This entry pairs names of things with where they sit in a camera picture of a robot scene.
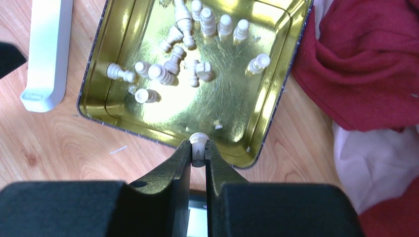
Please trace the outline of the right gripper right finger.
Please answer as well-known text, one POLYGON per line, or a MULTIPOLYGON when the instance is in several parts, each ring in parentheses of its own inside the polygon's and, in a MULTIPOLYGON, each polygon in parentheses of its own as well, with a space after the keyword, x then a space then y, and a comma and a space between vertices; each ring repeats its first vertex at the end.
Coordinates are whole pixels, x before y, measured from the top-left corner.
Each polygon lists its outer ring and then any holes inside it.
POLYGON ((210 237, 362 237, 345 193, 322 183, 252 183, 205 148, 210 237))

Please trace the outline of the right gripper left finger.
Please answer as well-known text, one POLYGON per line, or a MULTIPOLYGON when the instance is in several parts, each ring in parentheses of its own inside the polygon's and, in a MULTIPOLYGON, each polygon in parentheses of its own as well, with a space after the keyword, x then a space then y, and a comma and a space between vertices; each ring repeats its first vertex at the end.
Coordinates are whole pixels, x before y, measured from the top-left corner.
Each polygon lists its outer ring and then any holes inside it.
POLYGON ((3 237, 184 237, 192 148, 141 178, 15 182, 0 193, 3 237))

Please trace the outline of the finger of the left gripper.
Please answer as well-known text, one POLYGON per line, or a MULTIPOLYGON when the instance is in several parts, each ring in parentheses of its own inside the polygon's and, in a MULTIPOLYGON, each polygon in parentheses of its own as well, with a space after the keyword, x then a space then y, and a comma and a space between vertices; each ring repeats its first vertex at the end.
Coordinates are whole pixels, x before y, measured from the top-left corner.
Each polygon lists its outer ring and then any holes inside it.
POLYGON ((7 76, 23 64, 27 59, 22 52, 13 44, 0 43, 0 78, 7 76))

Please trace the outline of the white chess pawn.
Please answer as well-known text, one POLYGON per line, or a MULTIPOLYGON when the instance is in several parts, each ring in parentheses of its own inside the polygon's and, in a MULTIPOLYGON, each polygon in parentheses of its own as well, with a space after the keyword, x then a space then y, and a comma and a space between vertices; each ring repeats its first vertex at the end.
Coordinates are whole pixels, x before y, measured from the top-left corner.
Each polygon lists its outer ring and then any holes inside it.
POLYGON ((209 137, 201 132, 192 134, 189 141, 192 146, 192 166, 203 167, 205 166, 205 147, 209 137))

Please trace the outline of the black white chess board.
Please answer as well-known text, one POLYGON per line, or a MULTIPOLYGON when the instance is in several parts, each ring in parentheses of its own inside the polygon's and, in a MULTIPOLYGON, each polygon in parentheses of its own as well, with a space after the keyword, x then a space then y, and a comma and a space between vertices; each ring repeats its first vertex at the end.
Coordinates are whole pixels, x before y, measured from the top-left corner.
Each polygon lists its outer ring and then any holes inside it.
POLYGON ((188 237, 207 237, 207 202, 206 192, 190 190, 188 204, 188 237))

